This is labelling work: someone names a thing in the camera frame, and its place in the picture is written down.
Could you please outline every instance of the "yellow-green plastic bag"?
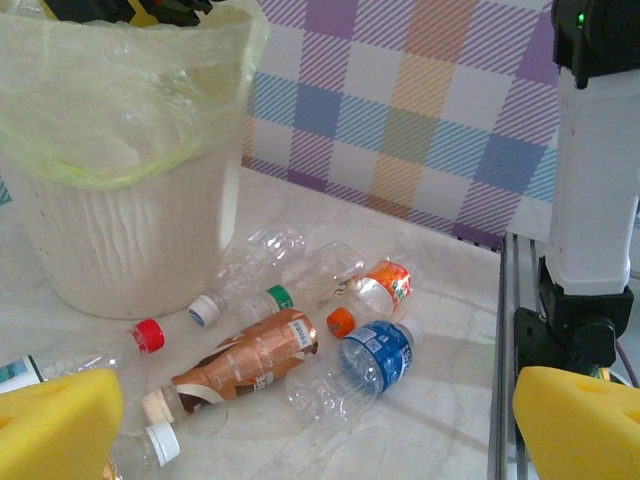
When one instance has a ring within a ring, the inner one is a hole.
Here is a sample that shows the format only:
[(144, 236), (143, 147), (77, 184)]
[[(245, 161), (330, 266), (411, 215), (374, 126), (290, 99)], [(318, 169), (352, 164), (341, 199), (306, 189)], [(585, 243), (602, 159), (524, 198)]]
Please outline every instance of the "yellow-green plastic bag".
[(197, 28), (0, 14), (0, 150), (92, 190), (201, 157), (244, 114), (268, 33), (255, 0), (218, 4)]

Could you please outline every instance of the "white trash can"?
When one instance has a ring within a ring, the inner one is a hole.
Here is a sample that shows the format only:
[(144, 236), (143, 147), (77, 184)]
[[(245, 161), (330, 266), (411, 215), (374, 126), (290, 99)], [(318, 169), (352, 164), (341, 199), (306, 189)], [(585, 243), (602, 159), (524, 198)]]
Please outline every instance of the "white trash can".
[(187, 307), (233, 235), (244, 122), (210, 155), (129, 187), (41, 181), (0, 157), (0, 175), (51, 280), (70, 305), (114, 319)]

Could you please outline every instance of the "empty plastic bottle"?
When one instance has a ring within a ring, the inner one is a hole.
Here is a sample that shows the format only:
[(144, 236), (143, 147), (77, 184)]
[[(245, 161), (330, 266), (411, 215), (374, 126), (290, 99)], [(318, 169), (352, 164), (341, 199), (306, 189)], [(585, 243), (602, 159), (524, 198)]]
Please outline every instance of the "empty plastic bottle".
[(333, 313), (327, 317), (327, 326), (333, 335), (344, 338), (358, 325), (374, 320), (389, 320), (394, 311), (406, 311), (411, 295), (411, 273), (400, 263), (389, 259), (380, 261), (358, 279)]
[(0, 393), (95, 368), (121, 369), (164, 346), (160, 325), (147, 319), (131, 330), (70, 335), (52, 348), (0, 367)]
[(39, 0), (21, 0), (14, 7), (9, 7), (7, 13), (21, 17), (31, 17), (46, 20), (47, 16)]
[(209, 405), (266, 388), (318, 351), (309, 318), (292, 308), (227, 338), (189, 371), (144, 397), (150, 424), (184, 420)]
[(160, 469), (180, 454), (180, 443), (168, 422), (145, 428), (137, 436), (118, 435), (102, 480), (158, 478)]
[(243, 298), (276, 282), (304, 250), (304, 237), (291, 225), (277, 222), (260, 229), (223, 261), (213, 288), (189, 307), (191, 317), (202, 326), (211, 325)]
[(344, 295), (363, 271), (359, 253), (343, 243), (331, 243), (286, 268), (281, 283), (244, 300), (239, 317), (251, 324), (286, 308), (310, 315)]
[(324, 433), (351, 429), (376, 397), (407, 373), (421, 333), (415, 324), (384, 320), (354, 330), (287, 375), (289, 401), (306, 423), (315, 422)]

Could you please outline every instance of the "orange bottle label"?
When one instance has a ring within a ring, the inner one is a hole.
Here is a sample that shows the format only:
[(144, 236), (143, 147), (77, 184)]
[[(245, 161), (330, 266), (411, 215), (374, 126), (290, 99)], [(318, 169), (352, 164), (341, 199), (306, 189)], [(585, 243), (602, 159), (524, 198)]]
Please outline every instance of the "orange bottle label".
[(303, 313), (287, 309), (227, 338), (188, 372), (173, 377), (188, 414), (261, 390), (318, 351), (318, 335)]
[(385, 287), (396, 307), (411, 295), (411, 273), (397, 263), (386, 260), (378, 262), (365, 277), (371, 278)]

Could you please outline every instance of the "orange bottle cap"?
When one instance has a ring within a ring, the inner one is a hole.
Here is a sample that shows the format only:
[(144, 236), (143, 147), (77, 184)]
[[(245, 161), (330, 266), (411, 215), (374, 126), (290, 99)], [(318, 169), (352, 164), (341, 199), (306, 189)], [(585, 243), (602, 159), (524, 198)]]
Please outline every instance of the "orange bottle cap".
[(337, 308), (327, 317), (329, 331), (337, 338), (344, 338), (356, 328), (356, 319), (346, 308)]

